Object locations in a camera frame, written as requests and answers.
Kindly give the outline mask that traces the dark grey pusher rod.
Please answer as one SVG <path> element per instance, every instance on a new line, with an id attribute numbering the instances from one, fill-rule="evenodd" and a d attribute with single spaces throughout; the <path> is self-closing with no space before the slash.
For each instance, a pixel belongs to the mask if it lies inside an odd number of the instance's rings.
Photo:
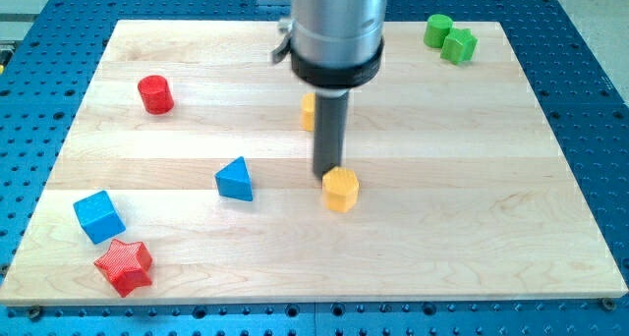
<path id="1" fill-rule="evenodd" d="M 342 163 L 348 100 L 348 92 L 315 95 L 313 172 L 318 179 Z"/>

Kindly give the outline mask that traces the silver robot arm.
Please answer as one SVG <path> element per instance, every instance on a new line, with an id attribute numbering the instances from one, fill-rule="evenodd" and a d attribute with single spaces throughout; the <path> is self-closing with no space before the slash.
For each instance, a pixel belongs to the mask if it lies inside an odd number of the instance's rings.
<path id="1" fill-rule="evenodd" d="M 271 62 L 290 58 L 296 77 L 314 87 L 313 173 L 342 164 L 350 90 L 378 73 L 387 0 L 291 0 Z"/>

